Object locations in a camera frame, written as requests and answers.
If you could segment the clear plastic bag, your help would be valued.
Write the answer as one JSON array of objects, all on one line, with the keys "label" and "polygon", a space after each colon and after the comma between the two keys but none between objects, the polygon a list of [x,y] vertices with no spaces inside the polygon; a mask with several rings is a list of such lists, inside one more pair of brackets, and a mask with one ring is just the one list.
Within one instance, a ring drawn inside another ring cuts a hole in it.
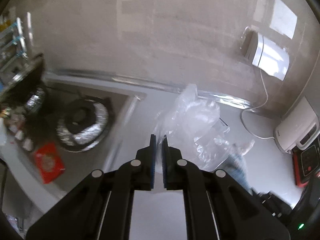
[{"label": "clear plastic bag", "polygon": [[162,170],[161,145],[180,150],[183,159],[212,172],[219,166],[247,172],[244,159],[254,140],[233,142],[227,138],[230,127],[220,118],[220,106],[198,96],[197,86],[189,84],[170,109],[159,113],[154,133],[157,136],[156,170]]}]

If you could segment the red snack packet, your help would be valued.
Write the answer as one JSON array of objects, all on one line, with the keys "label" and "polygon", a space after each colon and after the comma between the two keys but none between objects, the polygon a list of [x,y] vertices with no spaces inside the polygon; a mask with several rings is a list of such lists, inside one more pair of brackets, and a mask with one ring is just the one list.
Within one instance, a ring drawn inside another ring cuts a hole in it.
[{"label": "red snack packet", "polygon": [[53,142],[42,145],[35,153],[34,160],[42,182],[49,184],[65,171],[65,166]]}]

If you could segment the red black kitchen scale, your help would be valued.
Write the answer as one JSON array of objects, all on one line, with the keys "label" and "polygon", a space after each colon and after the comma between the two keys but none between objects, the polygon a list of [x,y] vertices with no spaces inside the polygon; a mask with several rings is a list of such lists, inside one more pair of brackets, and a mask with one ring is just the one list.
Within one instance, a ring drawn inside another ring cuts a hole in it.
[{"label": "red black kitchen scale", "polygon": [[304,187],[315,171],[319,171],[319,137],[306,150],[293,149],[295,184]]}]

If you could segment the steel gas stove top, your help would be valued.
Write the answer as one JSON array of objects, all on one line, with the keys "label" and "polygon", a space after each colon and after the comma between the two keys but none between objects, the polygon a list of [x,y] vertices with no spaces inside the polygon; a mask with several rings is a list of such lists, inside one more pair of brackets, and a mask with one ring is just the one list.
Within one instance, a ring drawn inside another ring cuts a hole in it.
[{"label": "steel gas stove top", "polygon": [[83,154],[97,151],[95,167],[112,168],[120,146],[121,134],[130,119],[139,96],[127,96],[120,112],[115,104],[122,94],[89,88],[82,93],[39,84],[23,105],[24,138],[39,149],[53,144],[60,152]]}]

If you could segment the foil lined gas burner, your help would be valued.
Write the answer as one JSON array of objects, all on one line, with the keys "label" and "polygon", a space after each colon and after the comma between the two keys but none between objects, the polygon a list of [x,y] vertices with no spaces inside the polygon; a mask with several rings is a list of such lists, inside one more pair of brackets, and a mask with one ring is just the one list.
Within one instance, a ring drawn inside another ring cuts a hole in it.
[{"label": "foil lined gas burner", "polygon": [[79,98],[70,102],[57,119],[56,138],[68,152],[86,152],[108,136],[114,121],[110,98]]}]

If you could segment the white countertop appliance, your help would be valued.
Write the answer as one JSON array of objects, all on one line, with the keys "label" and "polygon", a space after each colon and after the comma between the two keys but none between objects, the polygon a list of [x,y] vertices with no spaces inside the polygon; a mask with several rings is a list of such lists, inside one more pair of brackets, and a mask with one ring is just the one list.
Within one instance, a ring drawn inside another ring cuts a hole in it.
[{"label": "white countertop appliance", "polygon": [[306,150],[318,136],[319,118],[306,97],[274,130],[276,145],[285,153],[295,147]]}]

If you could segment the black frying pan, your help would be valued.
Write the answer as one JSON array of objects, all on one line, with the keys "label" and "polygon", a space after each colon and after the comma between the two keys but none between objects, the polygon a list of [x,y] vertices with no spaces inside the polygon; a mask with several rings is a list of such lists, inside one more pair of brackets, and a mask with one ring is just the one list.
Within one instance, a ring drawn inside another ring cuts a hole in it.
[{"label": "black frying pan", "polygon": [[44,63],[43,53],[37,54],[4,86],[1,90],[1,109],[20,103],[24,104],[40,89],[45,94],[47,93],[42,81]]}]

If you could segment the metal dish rack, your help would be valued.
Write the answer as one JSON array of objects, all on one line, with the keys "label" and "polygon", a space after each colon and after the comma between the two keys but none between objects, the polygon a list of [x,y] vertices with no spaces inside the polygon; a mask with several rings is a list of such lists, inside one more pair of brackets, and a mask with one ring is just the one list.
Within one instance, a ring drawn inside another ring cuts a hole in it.
[{"label": "metal dish rack", "polygon": [[9,12],[1,15],[1,86],[7,85],[29,61],[33,46],[31,13],[11,21]]}]

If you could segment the white wall water heater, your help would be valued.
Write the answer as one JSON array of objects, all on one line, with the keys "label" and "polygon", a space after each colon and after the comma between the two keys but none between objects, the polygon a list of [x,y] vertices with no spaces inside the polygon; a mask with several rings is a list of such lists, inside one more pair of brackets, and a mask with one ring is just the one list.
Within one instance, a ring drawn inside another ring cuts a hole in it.
[{"label": "white wall water heater", "polygon": [[240,49],[251,65],[284,81],[290,64],[290,57],[284,48],[265,35],[246,27],[241,36]]}]

